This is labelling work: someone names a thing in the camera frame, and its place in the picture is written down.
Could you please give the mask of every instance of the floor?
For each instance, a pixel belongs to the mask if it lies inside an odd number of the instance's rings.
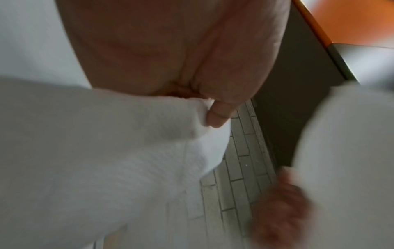
[[[122,228],[97,241],[94,248],[249,249],[253,203],[274,178],[252,102],[248,101],[231,119],[230,142],[214,171],[166,207],[158,207],[141,224]]]

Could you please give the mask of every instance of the textured white fabric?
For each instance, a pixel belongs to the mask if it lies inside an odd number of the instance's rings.
[[[0,83],[2,248],[81,248],[221,161],[210,102]]]
[[[305,129],[296,180],[315,204],[300,249],[394,248],[394,95],[335,89]]]

